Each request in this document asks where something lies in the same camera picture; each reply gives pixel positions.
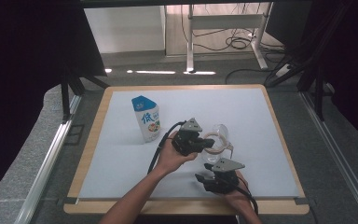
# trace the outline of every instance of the desk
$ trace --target desk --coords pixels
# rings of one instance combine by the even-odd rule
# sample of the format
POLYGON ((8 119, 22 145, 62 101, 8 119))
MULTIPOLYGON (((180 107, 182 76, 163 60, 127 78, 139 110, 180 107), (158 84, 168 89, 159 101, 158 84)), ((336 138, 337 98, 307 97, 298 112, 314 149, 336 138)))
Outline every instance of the desk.
MULTIPOLYGON (((98 113, 92 125, 88 142, 81 157, 80 163, 76 170, 72 186, 68 193, 68 198, 76 199, 76 203, 67 203, 64 210, 70 214, 89 214, 105 213, 114 203, 115 200, 83 200, 79 199, 79 193, 85 181, 86 174, 90 168, 91 160, 94 155, 95 148, 102 131, 103 122, 108 111, 109 103, 112 94, 115 91, 171 91, 171 90, 234 90, 234 89, 260 89, 263 92, 264 98, 268 105, 270 115, 275 125, 277 134, 282 143, 282 148, 287 162, 290 166, 290 171, 296 182, 296 187, 299 192, 298 198, 305 198, 304 191, 298 180, 296 169, 291 160, 287 146, 282 137, 282 132, 279 128, 278 121, 275 118, 269 97, 261 85, 232 85, 232 86, 159 86, 159 87, 111 87, 106 89, 103 99, 101 101, 98 113)), ((260 214, 306 214, 309 212, 307 204, 296 204, 294 198, 279 198, 257 199, 260 214)), ((146 203, 143 214, 188 214, 188 215, 233 215, 236 212, 228 207, 220 198, 197 198, 197 199, 153 199, 146 203)))

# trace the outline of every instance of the wall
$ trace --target wall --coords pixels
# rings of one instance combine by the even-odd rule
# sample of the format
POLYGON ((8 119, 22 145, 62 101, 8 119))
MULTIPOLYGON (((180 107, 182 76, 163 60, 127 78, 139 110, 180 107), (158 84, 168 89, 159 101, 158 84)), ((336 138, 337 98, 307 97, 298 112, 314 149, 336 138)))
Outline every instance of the wall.
POLYGON ((164 7, 87 8, 101 53, 164 50, 164 7))

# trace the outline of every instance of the white board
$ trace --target white board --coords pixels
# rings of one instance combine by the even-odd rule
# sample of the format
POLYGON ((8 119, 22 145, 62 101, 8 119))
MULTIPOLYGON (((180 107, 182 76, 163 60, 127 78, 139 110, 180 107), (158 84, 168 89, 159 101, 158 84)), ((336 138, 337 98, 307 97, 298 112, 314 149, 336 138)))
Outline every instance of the white board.
MULTIPOLYGON (((79 194, 81 199, 116 199, 145 177, 157 145, 178 121, 195 118, 203 136, 225 124, 234 146, 232 160, 245 164, 242 174, 256 198, 298 197, 299 192, 281 139, 261 89, 115 91, 100 138, 79 194), (159 105, 161 133, 145 143, 131 99, 143 95, 159 105)), ((194 174, 212 175, 199 155, 166 176, 152 198, 210 198, 194 174)))

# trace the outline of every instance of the human arm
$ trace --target human arm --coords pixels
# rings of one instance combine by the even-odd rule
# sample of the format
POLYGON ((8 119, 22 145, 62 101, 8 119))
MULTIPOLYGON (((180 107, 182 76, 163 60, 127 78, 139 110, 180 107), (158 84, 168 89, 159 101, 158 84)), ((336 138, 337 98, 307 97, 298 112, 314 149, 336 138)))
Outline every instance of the human arm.
MULTIPOLYGON (((240 171, 236 171, 237 177, 243 181, 240 181, 238 187, 241 189, 249 192, 247 188, 247 182, 245 178, 242 176, 240 171)), ((248 224, 260 224, 261 220, 255 213, 254 208, 251 205, 249 199, 243 195, 242 193, 238 192, 237 190, 233 190, 228 194, 222 195, 225 201, 235 210, 237 210, 246 220, 248 224)))
POLYGON ((172 133, 166 140, 159 153, 156 167, 109 209, 101 219, 100 224, 132 223, 141 212, 158 182, 177 170, 186 161, 196 159, 197 153, 191 153, 184 157, 174 149, 171 141, 175 135, 176 132, 172 133))

